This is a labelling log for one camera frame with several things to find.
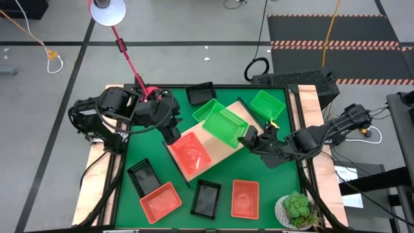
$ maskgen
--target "white lamp shade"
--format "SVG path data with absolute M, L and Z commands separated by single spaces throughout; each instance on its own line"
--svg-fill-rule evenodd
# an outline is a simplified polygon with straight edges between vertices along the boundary
M 121 23 L 127 13 L 127 6 L 124 0 L 109 0 L 107 7 L 100 8 L 93 0 L 89 0 L 89 12 L 97 23 L 110 27 Z

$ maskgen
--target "white paper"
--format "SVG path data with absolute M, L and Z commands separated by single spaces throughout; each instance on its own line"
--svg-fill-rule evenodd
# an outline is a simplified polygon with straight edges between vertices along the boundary
M 336 172 L 341 176 L 342 179 L 345 181 L 352 181 L 358 178 L 358 174 L 356 174 L 355 168 L 346 168 L 343 166 L 335 166 Z M 338 183 L 342 183 L 343 181 L 336 176 L 338 179 Z M 348 207 L 355 207 L 355 208 L 363 208 L 362 204 L 362 196 L 361 194 L 353 194 L 353 195 L 346 195 L 342 196 L 342 202 L 344 206 Z

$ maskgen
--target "red plastic tray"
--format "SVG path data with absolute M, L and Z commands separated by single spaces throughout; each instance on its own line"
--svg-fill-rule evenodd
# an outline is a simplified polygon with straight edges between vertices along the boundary
M 162 219 L 182 204 L 171 182 L 147 194 L 141 198 L 140 202 L 151 224 Z
M 194 133 L 181 137 L 172 146 L 175 158 L 187 175 L 208 165 L 212 159 Z
M 233 181 L 232 217 L 259 219 L 259 183 Z

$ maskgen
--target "potted plant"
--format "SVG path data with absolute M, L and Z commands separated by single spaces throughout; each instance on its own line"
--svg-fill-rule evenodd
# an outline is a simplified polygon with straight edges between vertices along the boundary
M 279 198 L 274 211 L 283 226 L 295 230 L 307 230 L 319 222 L 316 205 L 296 191 Z

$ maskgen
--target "white pot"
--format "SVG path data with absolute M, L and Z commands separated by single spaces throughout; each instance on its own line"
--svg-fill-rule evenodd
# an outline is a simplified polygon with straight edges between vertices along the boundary
M 285 207 L 283 207 L 283 200 L 285 200 L 288 196 L 289 195 L 280 197 L 279 200 L 276 201 L 276 205 L 274 206 L 274 214 L 276 215 L 276 218 L 278 219 L 280 224 L 282 224 L 286 228 L 294 229 L 294 230 L 307 230 L 307 229 L 309 229 L 312 225 L 302 227 L 302 228 L 297 228 L 294 225 L 289 223 L 290 221 L 289 221 L 288 216 L 286 215 Z

